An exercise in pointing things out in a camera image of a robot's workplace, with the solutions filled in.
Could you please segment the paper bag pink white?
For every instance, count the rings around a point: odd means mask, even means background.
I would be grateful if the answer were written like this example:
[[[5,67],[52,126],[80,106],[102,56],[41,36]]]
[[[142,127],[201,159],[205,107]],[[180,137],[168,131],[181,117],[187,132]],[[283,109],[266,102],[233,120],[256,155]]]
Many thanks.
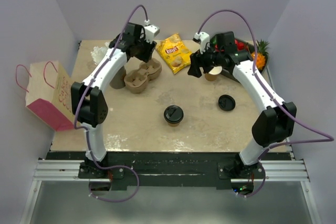
[[[27,87],[18,82],[18,68],[26,70],[29,80]],[[54,131],[74,128],[70,88],[73,84],[65,68],[59,61],[42,61],[17,65],[15,71],[17,85],[26,92],[26,108]]]

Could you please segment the black coffee cup lid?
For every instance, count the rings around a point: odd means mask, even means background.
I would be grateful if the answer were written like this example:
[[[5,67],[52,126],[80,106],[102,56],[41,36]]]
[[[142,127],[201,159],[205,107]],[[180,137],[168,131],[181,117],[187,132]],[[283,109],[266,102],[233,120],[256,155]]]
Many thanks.
[[[230,95],[223,94],[218,98],[218,106],[221,110],[229,112],[235,108],[236,102]]]

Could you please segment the brown paper coffee cup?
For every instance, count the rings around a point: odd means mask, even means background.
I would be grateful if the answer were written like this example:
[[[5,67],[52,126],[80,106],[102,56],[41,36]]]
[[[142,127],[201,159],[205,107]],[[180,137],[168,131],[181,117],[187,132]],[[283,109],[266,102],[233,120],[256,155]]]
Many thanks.
[[[214,67],[209,73],[205,74],[205,79],[210,82],[215,81],[217,76],[221,74],[222,69],[220,66]]]

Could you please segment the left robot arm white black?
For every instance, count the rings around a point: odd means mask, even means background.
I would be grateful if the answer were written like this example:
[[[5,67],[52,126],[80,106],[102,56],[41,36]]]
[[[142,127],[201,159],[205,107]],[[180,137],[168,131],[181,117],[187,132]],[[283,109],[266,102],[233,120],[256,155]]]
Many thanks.
[[[152,58],[155,37],[160,29],[148,20],[144,25],[127,23],[124,30],[108,45],[107,52],[95,70],[82,82],[71,86],[71,105],[75,122],[83,129],[87,142],[86,157],[80,171],[103,178],[108,174],[107,151],[103,142],[102,124],[108,115],[104,92],[130,58],[143,62]]]

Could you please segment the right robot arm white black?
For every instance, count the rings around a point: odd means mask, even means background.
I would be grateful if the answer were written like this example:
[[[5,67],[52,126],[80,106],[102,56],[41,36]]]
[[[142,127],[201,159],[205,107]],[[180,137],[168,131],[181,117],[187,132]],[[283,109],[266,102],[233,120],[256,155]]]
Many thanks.
[[[196,33],[193,40],[200,48],[190,55],[188,75],[199,78],[214,67],[222,67],[246,89],[260,112],[251,129],[252,140],[236,155],[233,164],[224,168],[232,177],[246,178],[256,169],[264,151],[292,135],[297,108],[277,95],[253,68],[254,58],[247,50],[237,48],[233,32],[217,34],[215,46],[205,32]]]

